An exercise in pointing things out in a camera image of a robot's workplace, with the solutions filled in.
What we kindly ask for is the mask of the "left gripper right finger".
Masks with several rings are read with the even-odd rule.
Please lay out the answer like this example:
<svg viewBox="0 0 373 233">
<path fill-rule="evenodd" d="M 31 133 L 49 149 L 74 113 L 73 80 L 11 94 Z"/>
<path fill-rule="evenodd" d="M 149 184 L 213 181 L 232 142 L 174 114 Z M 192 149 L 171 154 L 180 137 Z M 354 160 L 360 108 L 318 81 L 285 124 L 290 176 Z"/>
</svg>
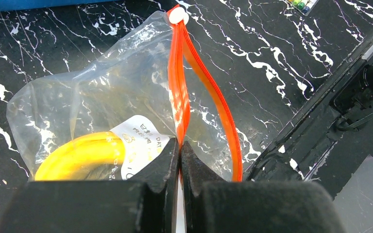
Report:
<svg viewBox="0 0 373 233">
<path fill-rule="evenodd" d="M 228 182 L 185 142 L 180 151 L 188 233 L 343 233 L 328 192 L 302 181 Z"/>
</svg>

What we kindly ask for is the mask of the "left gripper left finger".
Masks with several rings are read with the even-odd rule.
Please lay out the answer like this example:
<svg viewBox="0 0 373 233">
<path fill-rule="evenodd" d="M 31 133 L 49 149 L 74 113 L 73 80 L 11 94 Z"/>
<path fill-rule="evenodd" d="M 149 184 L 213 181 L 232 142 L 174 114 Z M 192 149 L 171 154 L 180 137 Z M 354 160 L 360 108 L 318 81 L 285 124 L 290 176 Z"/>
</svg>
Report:
<svg viewBox="0 0 373 233">
<path fill-rule="evenodd" d="M 172 233 L 179 145 L 125 181 L 29 182 L 13 197 L 0 233 Z"/>
</svg>

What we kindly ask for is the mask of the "yellow toy banana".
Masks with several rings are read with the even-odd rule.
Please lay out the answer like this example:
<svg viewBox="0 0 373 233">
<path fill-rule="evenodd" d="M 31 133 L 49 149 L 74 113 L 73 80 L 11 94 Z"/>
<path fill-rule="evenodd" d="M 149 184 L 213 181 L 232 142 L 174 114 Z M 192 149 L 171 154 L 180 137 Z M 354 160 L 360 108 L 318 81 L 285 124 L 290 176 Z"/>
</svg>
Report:
<svg viewBox="0 0 373 233">
<path fill-rule="evenodd" d="M 37 169 L 35 181 L 83 180 L 101 165 L 122 165 L 123 141 L 111 131 L 75 138 L 57 148 Z"/>
</svg>

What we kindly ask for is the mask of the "clear orange zip bag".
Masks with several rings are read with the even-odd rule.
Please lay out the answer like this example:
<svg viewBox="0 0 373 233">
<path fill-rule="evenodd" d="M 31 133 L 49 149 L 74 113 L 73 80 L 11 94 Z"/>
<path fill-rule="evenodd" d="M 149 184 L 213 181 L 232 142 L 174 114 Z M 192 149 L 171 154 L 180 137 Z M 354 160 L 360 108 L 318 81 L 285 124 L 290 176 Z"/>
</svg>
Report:
<svg viewBox="0 0 373 233">
<path fill-rule="evenodd" d="M 33 180 L 57 148 L 107 131 L 123 141 L 124 162 L 101 165 L 84 180 L 129 179 L 173 138 L 223 179 L 243 180 L 245 137 L 188 20 L 181 6 L 154 12 L 83 70 L 38 78 L 12 97 L 7 119 Z"/>
</svg>

